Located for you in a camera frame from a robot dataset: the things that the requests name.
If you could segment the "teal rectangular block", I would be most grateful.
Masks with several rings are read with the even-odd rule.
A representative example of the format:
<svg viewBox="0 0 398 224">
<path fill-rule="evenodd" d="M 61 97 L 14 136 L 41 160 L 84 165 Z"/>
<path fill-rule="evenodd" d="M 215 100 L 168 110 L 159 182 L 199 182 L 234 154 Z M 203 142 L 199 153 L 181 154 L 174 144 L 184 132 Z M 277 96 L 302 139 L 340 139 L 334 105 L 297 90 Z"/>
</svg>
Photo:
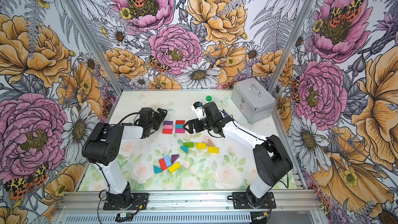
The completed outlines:
<svg viewBox="0 0 398 224">
<path fill-rule="evenodd" d="M 183 129 L 184 124 L 176 124 L 175 128 L 176 129 Z"/>
</svg>

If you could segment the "teal triangular block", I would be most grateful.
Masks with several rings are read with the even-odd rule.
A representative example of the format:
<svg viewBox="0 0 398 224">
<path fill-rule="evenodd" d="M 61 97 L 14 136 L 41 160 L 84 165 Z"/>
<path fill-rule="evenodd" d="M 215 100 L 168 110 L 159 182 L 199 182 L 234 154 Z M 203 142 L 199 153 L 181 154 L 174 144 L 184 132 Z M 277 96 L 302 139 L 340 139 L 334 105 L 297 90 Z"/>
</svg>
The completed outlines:
<svg viewBox="0 0 398 224">
<path fill-rule="evenodd" d="M 188 154 L 188 148 L 187 148 L 187 146 L 181 146 L 180 149 L 181 149 L 185 154 Z"/>
</svg>

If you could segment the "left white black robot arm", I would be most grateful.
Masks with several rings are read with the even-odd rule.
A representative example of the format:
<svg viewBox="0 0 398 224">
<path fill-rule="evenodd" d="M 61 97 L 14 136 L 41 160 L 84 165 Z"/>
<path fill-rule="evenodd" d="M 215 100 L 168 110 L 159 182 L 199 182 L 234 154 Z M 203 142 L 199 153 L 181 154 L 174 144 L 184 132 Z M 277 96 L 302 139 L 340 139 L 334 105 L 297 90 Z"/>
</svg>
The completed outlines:
<svg viewBox="0 0 398 224">
<path fill-rule="evenodd" d="M 86 140 L 82 155 L 102 172 L 108 190 L 104 210 L 122 210 L 133 207 L 129 182 L 123 177 L 117 161 L 122 141 L 145 139 L 157 131 L 168 111 L 144 107 L 139 112 L 124 116 L 116 124 L 100 122 Z"/>
</svg>

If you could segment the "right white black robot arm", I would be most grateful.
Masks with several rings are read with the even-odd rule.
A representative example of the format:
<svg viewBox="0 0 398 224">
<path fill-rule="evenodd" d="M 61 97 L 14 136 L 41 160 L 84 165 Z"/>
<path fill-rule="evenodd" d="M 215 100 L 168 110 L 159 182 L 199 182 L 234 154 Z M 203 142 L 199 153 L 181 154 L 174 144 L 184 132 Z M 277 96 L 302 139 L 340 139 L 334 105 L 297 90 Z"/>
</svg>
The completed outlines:
<svg viewBox="0 0 398 224">
<path fill-rule="evenodd" d="M 276 135 L 266 137 L 242 127 L 231 115 L 220 111 L 215 102 L 195 102 L 191 109 L 196 118 L 187 121 L 183 128 L 190 134 L 214 132 L 222 138 L 238 142 L 252 150 L 257 178 L 247 187 L 246 195 L 232 195 L 235 208 L 275 208 L 270 190 L 293 169 L 293 163 Z"/>
</svg>

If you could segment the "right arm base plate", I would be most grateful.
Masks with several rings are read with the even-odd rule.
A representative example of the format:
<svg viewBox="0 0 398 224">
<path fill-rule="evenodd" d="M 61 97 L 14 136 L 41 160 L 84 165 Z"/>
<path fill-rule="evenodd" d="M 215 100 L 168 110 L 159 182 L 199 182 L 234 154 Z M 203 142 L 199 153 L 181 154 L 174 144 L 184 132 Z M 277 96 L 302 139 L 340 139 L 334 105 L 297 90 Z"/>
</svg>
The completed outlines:
<svg viewBox="0 0 398 224">
<path fill-rule="evenodd" d="M 249 192 L 233 192 L 227 196 L 232 201 L 234 209 L 275 209 L 276 201 L 272 192 L 267 192 L 262 198 L 256 198 Z"/>
</svg>

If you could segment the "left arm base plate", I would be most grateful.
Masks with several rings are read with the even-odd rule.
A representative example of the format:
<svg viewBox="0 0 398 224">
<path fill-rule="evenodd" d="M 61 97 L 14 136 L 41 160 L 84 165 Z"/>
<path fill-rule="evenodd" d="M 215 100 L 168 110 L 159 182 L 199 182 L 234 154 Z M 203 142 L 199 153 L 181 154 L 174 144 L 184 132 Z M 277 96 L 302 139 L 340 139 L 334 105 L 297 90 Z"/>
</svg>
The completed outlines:
<svg viewBox="0 0 398 224">
<path fill-rule="evenodd" d="M 135 211 L 145 210 L 147 208 L 149 194 L 127 192 L 126 194 L 106 194 L 106 200 L 103 206 L 105 211 Z"/>
</svg>

